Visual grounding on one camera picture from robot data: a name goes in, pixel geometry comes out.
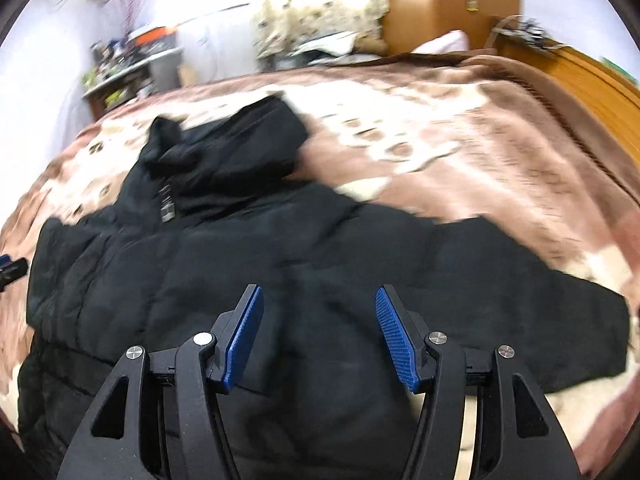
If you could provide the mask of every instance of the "metal screw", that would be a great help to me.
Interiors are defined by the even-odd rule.
[[[127,349],[127,357],[129,359],[137,359],[139,358],[145,351],[142,349],[142,346],[132,346]]]
[[[429,334],[429,341],[434,345],[444,345],[447,342],[447,336],[442,332],[431,332]]]
[[[204,346],[208,345],[212,341],[213,336],[209,332],[200,332],[193,336],[193,342],[196,343],[196,345]]]
[[[498,354],[500,354],[505,359],[511,359],[514,355],[516,355],[516,351],[509,345],[502,345],[500,346],[500,348],[498,348]]]

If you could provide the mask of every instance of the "jacket hood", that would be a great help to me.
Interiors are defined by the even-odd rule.
[[[177,212],[210,216],[287,187],[308,133],[287,104],[269,96],[225,120],[183,131],[152,123],[140,163]]]

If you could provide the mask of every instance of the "brown blanket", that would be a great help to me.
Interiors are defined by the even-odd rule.
[[[156,115],[189,127],[270,92],[282,92],[312,134],[299,176],[442,221],[488,216],[549,265],[624,294],[636,316],[635,164],[551,79],[493,56],[402,55],[248,76],[127,105],[86,128],[50,163],[2,229],[0,253],[30,258],[49,216],[75,222],[113,203]],[[0,296],[0,392],[29,349],[26,287],[23,280]],[[613,402],[587,437],[568,431],[580,444],[582,471],[592,475],[640,411],[640,376],[611,384],[606,402]],[[588,424],[595,415],[585,417]]]

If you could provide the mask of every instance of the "green object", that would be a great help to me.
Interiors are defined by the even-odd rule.
[[[609,67],[612,70],[615,70],[616,72],[618,72],[621,76],[629,79],[629,81],[631,81],[635,86],[638,86],[638,80],[633,77],[629,72],[627,72],[626,70],[624,70],[623,68],[619,67],[618,65],[616,65],[613,61],[610,61],[609,59],[607,59],[606,57],[603,57],[600,62],[604,65]]]

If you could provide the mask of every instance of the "wooden headboard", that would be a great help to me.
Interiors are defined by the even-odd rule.
[[[571,47],[547,57],[503,36],[495,47],[501,56],[527,63],[555,78],[600,119],[640,166],[640,90],[631,81]]]

